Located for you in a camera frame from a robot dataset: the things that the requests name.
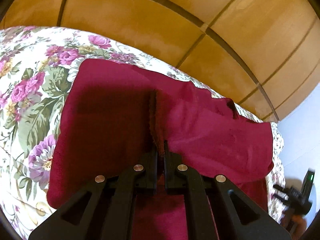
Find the dark red embroidered sweater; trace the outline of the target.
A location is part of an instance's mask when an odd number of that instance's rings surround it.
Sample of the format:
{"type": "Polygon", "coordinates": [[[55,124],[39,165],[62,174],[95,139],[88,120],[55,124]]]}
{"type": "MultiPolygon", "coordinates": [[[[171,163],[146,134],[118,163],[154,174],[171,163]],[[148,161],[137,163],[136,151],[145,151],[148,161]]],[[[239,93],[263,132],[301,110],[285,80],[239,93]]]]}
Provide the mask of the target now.
{"type": "Polygon", "coordinates": [[[268,123],[240,116],[232,100],[128,64],[86,60],[62,111],[48,203],[59,209],[92,181],[119,176],[155,146],[153,195],[137,195],[130,239],[189,239],[182,195],[168,194],[164,144],[200,175],[227,177],[267,212],[272,170],[268,123]]]}

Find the floral bed cover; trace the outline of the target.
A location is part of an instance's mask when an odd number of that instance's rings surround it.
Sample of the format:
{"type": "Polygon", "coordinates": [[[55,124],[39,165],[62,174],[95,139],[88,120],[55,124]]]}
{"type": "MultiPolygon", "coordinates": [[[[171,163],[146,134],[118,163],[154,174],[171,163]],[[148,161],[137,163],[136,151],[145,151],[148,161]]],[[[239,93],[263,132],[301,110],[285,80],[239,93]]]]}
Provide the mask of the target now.
{"type": "Polygon", "coordinates": [[[195,75],[98,34],[63,27],[2,30],[1,209],[19,239],[28,239],[54,212],[47,190],[61,113],[85,59],[133,64],[221,98],[195,75]]]}

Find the wooden panelled wardrobe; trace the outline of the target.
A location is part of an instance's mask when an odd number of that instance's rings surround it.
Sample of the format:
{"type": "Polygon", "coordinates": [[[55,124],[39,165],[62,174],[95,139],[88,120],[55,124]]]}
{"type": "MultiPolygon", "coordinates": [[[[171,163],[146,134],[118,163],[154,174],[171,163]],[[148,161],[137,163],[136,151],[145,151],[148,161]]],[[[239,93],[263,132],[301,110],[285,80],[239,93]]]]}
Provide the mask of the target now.
{"type": "Polygon", "coordinates": [[[309,0],[1,0],[1,27],[62,26],[142,50],[265,121],[319,83],[319,7],[309,0]]]}

